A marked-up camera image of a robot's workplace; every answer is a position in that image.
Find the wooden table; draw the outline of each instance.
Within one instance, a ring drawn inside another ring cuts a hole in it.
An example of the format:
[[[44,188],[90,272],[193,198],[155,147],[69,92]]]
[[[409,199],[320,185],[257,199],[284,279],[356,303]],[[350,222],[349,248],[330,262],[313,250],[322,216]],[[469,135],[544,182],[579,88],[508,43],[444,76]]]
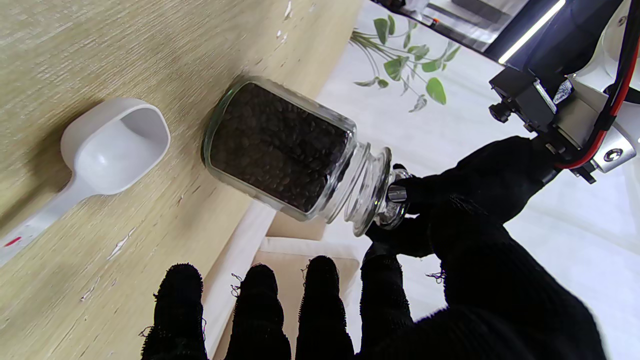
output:
[[[165,158],[93,197],[0,268],[2,359],[135,359],[172,264],[211,268],[249,199],[200,161],[209,115],[240,72],[310,97],[339,59],[359,0],[25,0],[0,13],[0,229],[70,178],[64,128],[110,97],[156,105]],[[108,259],[131,234],[121,253]]]

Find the roasted coffee bean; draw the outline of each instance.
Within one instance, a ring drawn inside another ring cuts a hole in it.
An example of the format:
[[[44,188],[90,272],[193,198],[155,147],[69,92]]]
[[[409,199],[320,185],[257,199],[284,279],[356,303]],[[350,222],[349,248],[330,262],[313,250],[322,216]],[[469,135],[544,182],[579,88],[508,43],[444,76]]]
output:
[[[348,139],[345,130],[250,83],[225,109],[210,157],[217,169],[308,213]]]

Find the scoop handle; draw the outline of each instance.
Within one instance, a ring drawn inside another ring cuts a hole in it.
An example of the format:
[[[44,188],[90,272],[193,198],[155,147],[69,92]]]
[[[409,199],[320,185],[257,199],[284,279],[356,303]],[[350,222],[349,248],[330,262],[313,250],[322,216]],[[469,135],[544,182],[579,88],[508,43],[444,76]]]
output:
[[[0,240],[0,266],[11,260],[20,250],[36,240],[57,219],[78,202],[95,195],[96,191],[82,179],[74,176],[69,184],[45,206],[11,230]]]

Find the red cable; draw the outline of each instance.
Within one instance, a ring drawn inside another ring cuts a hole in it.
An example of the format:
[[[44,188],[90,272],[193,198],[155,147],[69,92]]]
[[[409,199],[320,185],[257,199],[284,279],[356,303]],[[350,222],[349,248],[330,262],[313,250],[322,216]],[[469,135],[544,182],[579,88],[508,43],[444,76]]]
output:
[[[604,140],[604,136],[607,134],[606,131],[600,130],[598,135],[596,136],[596,140],[593,142],[593,146],[587,151],[587,153],[578,161],[575,161],[570,164],[556,164],[557,168],[577,168],[581,167],[587,163],[587,161],[591,160],[593,156],[595,156],[596,152],[598,152],[600,146],[602,145],[602,141]]]
[[[640,47],[640,42],[638,43],[638,45],[636,45],[636,51],[634,54],[634,61],[632,61],[632,63],[630,64],[629,70],[627,72],[627,75],[625,76],[625,79],[622,82],[622,87],[620,88],[620,91],[618,92],[618,96],[616,97],[616,100],[614,101],[613,105],[611,106],[611,116],[615,117],[618,115],[618,112],[620,111],[620,108],[622,107],[622,104],[625,102],[625,99],[627,98],[627,93],[629,91],[629,85],[631,84],[631,79],[634,77],[634,71],[636,69],[636,60],[638,57],[638,49]],[[584,164],[587,163],[587,161],[591,160],[593,158],[593,156],[595,156],[596,152],[598,152],[598,150],[600,149],[600,146],[602,145],[602,142],[604,141],[604,137],[607,135],[607,131],[606,130],[600,130],[598,132],[598,135],[596,135],[596,139],[593,142],[593,145],[591,146],[591,148],[589,149],[589,151],[587,151],[587,153],[581,157],[580,160],[574,161],[573,163],[570,164],[562,164],[562,163],[558,163],[556,164],[557,168],[579,168],[581,166],[583,166]]]

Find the glass jar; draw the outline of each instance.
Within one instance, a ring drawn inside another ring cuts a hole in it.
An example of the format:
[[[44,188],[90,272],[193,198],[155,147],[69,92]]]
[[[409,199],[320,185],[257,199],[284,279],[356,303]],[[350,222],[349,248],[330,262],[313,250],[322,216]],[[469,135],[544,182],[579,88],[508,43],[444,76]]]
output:
[[[220,99],[202,156],[220,181],[299,221],[329,224],[345,208],[360,236],[373,221],[397,226],[406,211],[386,201],[389,184],[409,176],[391,169],[389,148],[374,156],[352,120],[257,76],[238,77]]]

